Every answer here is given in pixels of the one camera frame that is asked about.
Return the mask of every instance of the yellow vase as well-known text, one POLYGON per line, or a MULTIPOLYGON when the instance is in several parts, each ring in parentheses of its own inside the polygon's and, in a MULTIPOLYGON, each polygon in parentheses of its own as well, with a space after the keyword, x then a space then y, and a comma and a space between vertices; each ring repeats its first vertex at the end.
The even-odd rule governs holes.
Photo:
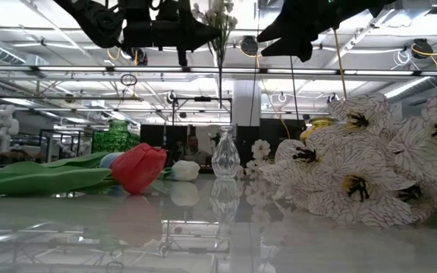
POLYGON ((311 128, 309 130, 305 130, 300 135, 300 140, 304 143, 307 137, 314 132, 315 130, 318 130, 319 128, 324 128, 333 125, 333 118, 312 118, 310 120, 311 122, 311 128))

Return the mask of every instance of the glossy white surface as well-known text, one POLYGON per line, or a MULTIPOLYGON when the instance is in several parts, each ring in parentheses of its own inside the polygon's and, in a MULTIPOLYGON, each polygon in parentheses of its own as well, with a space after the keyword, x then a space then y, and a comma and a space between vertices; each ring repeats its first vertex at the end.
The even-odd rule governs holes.
POLYGON ((0 198, 0 272, 437 273, 437 221, 377 231, 200 175, 169 194, 0 198))

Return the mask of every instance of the clear glass bottle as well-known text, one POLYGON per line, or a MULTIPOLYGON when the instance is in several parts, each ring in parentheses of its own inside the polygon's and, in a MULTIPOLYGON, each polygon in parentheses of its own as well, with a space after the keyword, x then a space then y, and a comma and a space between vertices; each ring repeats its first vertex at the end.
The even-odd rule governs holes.
POLYGON ((234 178, 241 164, 239 152, 232 140, 232 130, 232 126, 220 127, 220 142, 212 157, 212 168, 217 178, 234 178))

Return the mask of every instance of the white column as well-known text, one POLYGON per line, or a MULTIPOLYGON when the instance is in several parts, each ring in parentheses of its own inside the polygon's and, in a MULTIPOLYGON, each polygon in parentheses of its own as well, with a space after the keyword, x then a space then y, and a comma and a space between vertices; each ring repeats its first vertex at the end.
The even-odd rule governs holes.
POLYGON ((261 118, 261 89, 259 81, 234 81, 234 96, 232 97, 232 123, 238 126, 259 126, 261 118))

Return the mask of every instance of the artificial flower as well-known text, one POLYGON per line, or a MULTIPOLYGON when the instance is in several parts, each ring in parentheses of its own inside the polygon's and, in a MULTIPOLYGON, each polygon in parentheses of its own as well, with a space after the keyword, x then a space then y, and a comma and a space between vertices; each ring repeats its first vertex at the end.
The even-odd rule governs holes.
POLYGON ((265 140, 256 140, 252 145, 252 153, 255 159, 264 159, 270 152, 270 145, 265 140))
POLYGON ((366 130, 379 136, 383 129, 391 129, 392 115, 386 97, 380 93, 334 101, 328 108, 334 118, 347 122, 345 128, 349 131, 366 130))
POLYGON ((413 220, 410 206, 391 193, 416 181, 388 168, 383 152, 368 145, 364 136, 334 140, 313 173, 300 182, 309 191, 308 210, 342 224, 361 221, 387 228, 413 220))
POLYGON ((419 179, 437 181, 437 95, 428 99, 421 117, 402 124, 388 144, 395 163, 419 179))

